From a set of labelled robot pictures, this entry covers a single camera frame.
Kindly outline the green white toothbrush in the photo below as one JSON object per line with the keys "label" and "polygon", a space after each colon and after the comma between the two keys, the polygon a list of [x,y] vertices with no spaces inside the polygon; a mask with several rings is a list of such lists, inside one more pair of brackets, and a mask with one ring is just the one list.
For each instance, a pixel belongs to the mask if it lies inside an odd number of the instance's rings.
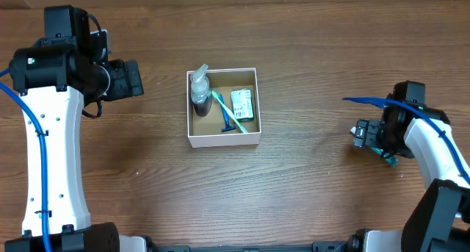
{"label": "green white toothbrush", "polygon": [[232,113],[232,111],[222,101],[220,94],[215,89],[211,89],[211,95],[220,104],[227,116],[230,117],[232,121],[238,126],[239,130],[242,133],[247,133],[247,129],[236,119],[234,113]]}

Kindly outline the clear spray bottle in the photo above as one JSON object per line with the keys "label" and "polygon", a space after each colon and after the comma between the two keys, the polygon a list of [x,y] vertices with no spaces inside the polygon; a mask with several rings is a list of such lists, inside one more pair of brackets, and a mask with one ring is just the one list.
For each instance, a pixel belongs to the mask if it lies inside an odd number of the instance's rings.
{"label": "clear spray bottle", "polygon": [[207,64],[203,64],[190,77],[191,100],[199,117],[207,116],[212,106],[211,88],[206,75],[208,68]]}

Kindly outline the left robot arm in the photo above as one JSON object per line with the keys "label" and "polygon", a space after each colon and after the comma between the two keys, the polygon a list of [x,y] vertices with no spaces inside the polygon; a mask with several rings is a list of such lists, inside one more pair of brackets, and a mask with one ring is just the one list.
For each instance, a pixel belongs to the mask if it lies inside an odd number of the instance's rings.
{"label": "left robot arm", "polygon": [[134,60],[109,60],[109,34],[70,5],[44,10],[45,35],[18,49],[5,93],[22,109],[28,193],[22,235],[6,251],[149,251],[144,237],[92,224],[84,197],[80,128],[89,104],[143,94]]}

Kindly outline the blue disposable razor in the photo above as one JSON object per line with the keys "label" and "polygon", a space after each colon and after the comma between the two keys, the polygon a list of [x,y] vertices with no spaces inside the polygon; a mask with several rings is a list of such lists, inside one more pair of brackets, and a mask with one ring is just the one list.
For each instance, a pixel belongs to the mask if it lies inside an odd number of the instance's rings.
{"label": "blue disposable razor", "polygon": [[225,122],[225,127],[221,129],[221,132],[225,133],[225,132],[233,131],[233,130],[236,129],[236,127],[232,126],[230,124],[228,113],[226,112],[226,110],[224,108],[225,102],[224,102],[224,99],[223,99],[223,95],[219,94],[219,98],[220,98],[220,107],[221,107],[222,114],[223,114],[223,119],[224,119],[224,122]]}

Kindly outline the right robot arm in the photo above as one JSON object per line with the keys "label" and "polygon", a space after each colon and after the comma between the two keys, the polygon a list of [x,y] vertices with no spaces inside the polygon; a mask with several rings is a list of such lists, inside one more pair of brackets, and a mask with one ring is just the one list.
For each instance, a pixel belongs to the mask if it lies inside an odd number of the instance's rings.
{"label": "right robot arm", "polygon": [[354,146],[376,148],[381,159],[415,159],[426,191],[403,229],[361,229],[341,251],[468,251],[469,231],[453,224],[455,218],[469,222],[469,166],[445,112],[426,105],[425,85],[400,82],[385,98],[351,100],[383,111],[380,120],[357,122]]}

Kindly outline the green Dettol soap bar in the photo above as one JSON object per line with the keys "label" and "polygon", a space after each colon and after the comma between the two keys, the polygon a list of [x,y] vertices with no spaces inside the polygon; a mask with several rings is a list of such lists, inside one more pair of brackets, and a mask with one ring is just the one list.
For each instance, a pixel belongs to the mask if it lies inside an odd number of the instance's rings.
{"label": "green Dettol soap bar", "polygon": [[253,121],[254,111],[252,93],[249,89],[231,91],[232,108],[238,121]]}

